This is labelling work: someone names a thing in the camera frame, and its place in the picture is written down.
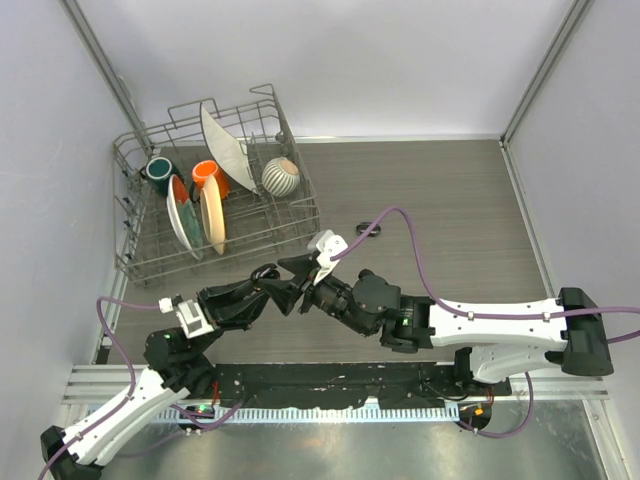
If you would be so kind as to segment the black earbud charging case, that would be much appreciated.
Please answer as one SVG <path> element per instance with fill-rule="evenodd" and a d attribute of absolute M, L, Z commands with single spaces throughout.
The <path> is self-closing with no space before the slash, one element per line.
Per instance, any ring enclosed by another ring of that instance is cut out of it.
<path fill-rule="evenodd" d="M 250 275 L 250 280 L 255 291 L 262 289 L 264 280 L 279 280 L 280 273 L 278 266 L 274 263 L 267 263 L 256 268 Z"/>

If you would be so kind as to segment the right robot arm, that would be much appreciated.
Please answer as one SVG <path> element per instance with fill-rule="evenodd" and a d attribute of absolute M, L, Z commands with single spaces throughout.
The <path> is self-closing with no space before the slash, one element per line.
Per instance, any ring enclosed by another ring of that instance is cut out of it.
<path fill-rule="evenodd" d="M 395 352 L 456 346 L 451 380 L 465 395 L 553 365 L 579 377 L 614 371 L 602 316 L 580 288 L 528 303 L 438 302 L 405 295 L 367 269 L 349 285 L 323 275 L 312 255 L 282 259 L 252 281 L 284 315 L 316 307 L 363 337 L 377 335 Z"/>

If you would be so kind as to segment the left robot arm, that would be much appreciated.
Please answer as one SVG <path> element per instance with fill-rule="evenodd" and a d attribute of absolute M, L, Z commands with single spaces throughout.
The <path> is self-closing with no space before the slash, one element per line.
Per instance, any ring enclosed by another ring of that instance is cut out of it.
<path fill-rule="evenodd" d="M 205 397 L 216 380 L 205 351 L 225 332 L 247 330 L 269 301 L 264 282 L 279 277 L 276 265 L 265 264 L 246 280 L 207 287 L 194 299 L 158 300 L 152 308 L 175 314 L 177 326 L 147 337 L 146 367 L 131 371 L 128 386 L 106 404 L 71 427 L 51 426 L 41 434 L 42 473 L 55 479 L 98 479 L 158 413 L 188 397 Z"/>

